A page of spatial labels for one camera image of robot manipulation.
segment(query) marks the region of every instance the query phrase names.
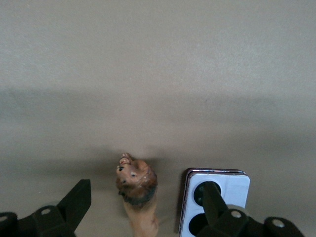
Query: toy lion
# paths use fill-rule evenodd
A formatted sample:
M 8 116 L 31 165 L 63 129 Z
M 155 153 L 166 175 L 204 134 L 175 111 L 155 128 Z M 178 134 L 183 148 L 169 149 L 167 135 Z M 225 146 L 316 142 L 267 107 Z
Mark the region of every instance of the toy lion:
M 158 232 L 157 176 L 142 160 L 123 153 L 117 166 L 117 188 L 123 196 L 134 237 L 155 237 Z

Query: brown animal figurine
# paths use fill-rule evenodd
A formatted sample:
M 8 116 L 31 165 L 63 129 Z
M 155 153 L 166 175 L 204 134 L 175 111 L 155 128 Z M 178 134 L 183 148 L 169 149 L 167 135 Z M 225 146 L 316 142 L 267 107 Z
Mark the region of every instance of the brown animal figurine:
M 158 232 L 157 176 L 142 160 L 123 153 L 117 166 L 117 188 L 123 196 L 134 237 L 155 237 Z

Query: lion figurine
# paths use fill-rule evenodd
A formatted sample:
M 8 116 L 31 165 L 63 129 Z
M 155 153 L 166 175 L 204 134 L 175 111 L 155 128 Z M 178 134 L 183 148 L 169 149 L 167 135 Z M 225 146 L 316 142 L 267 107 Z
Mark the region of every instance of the lion figurine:
M 134 237 L 155 237 L 158 232 L 157 176 L 143 160 L 123 153 L 117 166 L 118 194 L 130 219 Z

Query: gray surface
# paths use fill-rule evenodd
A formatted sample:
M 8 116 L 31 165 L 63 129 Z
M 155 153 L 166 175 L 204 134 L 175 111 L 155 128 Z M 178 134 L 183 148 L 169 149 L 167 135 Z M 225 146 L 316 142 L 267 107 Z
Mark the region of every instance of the gray surface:
M 316 1 L 0 2 L 0 210 L 24 217 L 80 178 L 79 237 L 128 236 L 121 152 L 159 178 L 177 236 L 188 167 L 238 168 L 247 209 L 316 236 Z

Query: beige background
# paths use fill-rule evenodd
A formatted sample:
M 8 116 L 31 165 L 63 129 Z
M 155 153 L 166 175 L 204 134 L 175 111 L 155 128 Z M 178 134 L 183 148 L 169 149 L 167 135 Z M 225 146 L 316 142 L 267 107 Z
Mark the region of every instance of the beige background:
M 180 174 L 237 168 L 247 209 L 316 236 L 316 1 L 2 0 L 0 210 L 20 218 L 81 178 L 79 237 L 130 236 L 121 152 L 159 178 L 175 237 Z

